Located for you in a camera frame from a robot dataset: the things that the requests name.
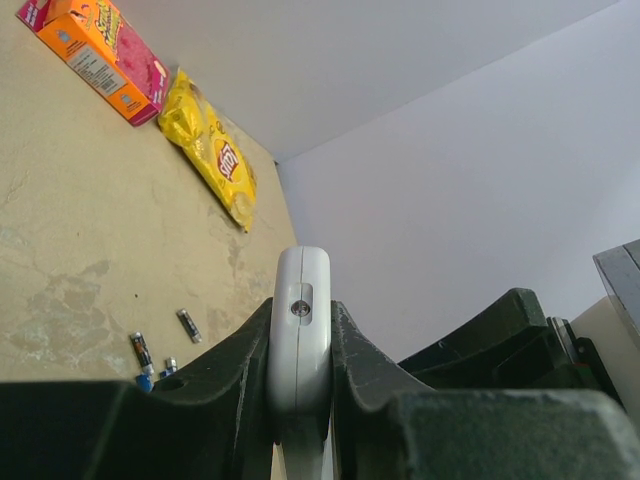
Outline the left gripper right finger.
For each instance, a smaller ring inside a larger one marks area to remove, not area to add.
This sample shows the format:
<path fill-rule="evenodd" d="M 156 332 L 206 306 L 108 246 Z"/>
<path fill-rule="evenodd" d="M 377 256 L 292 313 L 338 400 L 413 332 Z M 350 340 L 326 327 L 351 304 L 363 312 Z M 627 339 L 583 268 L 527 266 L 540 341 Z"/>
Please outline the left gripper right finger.
<path fill-rule="evenodd" d="M 639 437 L 590 390 L 435 390 L 331 305 L 338 479 L 635 479 Z"/>

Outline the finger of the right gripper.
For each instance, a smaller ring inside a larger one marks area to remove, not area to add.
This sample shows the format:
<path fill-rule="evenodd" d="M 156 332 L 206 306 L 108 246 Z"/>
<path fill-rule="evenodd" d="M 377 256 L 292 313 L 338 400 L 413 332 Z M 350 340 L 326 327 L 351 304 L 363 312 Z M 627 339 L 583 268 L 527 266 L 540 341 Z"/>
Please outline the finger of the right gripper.
<path fill-rule="evenodd" d="M 494 369 L 547 329 L 534 291 L 512 288 L 471 320 L 399 366 L 435 389 L 491 388 Z"/>

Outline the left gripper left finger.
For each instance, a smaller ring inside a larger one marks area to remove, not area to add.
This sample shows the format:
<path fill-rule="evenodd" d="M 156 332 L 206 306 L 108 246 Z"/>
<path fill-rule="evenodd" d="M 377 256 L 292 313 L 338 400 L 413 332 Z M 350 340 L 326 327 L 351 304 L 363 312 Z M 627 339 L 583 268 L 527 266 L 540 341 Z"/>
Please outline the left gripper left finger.
<path fill-rule="evenodd" d="M 1 386 L 4 479 L 267 479 L 272 301 L 144 392 L 129 381 Z"/>

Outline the small white remote control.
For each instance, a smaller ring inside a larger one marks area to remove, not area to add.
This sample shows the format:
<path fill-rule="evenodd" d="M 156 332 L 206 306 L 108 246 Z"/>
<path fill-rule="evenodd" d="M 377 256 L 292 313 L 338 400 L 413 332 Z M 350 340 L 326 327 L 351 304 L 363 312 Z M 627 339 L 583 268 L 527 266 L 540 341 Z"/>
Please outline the small white remote control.
<path fill-rule="evenodd" d="M 323 249 L 296 246 L 278 261 L 266 398 L 288 479 L 322 477 L 331 409 L 331 274 Z"/>

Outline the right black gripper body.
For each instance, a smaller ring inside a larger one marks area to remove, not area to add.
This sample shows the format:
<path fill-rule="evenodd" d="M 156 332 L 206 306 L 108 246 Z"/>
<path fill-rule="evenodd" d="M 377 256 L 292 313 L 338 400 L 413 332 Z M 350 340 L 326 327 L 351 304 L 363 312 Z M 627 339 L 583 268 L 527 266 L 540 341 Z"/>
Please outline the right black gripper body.
<path fill-rule="evenodd" d="M 593 341 L 578 337 L 569 322 L 549 317 L 542 330 L 492 369 L 499 388 L 588 389 L 622 400 Z"/>

